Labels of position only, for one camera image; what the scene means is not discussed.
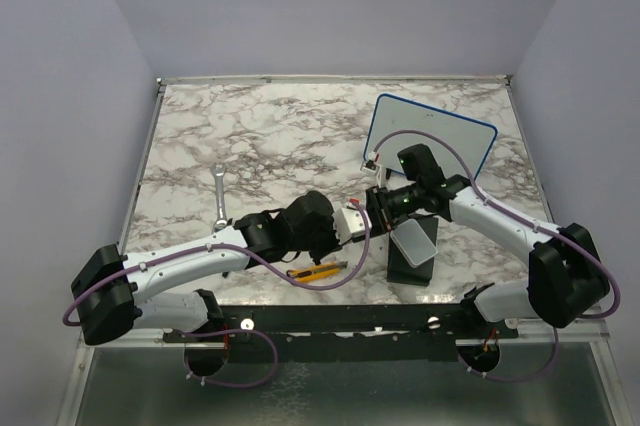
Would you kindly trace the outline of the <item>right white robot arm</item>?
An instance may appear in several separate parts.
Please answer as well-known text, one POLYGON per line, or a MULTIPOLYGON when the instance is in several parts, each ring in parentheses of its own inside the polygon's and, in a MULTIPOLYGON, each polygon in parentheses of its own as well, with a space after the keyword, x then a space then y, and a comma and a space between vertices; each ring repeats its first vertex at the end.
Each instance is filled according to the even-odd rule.
POLYGON ((472 305, 459 313, 467 335, 481 337, 495 322, 515 318, 564 328, 609 294, 611 281, 586 228, 539 222, 493 199, 468 177, 446 177, 424 144, 405 148, 398 158, 408 185, 395 190, 374 186, 365 192, 373 234, 397 232, 411 214, 424 210, 482 234, 528 269, 525 281, 467 294, 472 305))

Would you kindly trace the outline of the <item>blue framed whiteboard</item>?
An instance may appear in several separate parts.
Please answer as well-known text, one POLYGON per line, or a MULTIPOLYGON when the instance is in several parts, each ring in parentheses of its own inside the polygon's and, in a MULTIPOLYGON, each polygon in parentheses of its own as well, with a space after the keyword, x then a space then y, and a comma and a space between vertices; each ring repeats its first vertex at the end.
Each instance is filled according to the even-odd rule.
POLYGON ((378 164, 401 174, 397 153, 415 144, 425 144, 445 176, 463 175, 465 170, 446 147, 427 138, 429 133, 451 146, 477 176, 497 138, 497 128, 487 122, 421 104, 391 94, 377 98, 363 159, 379 151, 378 164))

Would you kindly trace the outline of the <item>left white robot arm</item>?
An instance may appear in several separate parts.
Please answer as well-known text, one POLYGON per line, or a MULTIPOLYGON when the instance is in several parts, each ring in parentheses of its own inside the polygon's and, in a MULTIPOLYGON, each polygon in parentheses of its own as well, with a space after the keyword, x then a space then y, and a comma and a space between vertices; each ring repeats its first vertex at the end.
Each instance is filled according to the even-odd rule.
POLYGON ((97 249, 71 283, 74 298, 63 315, 81 328, 90 346, 136 328, 189 330, 206 341, 220 331, 221 317, 201 294, 172 299, 168 290, 206 276, 277 263, 289 253, 314 262, 339 250, 329 199, 309 191, 286 208, 247 214, 210 235, 160 251, 121 253, 115 244, 97 249))

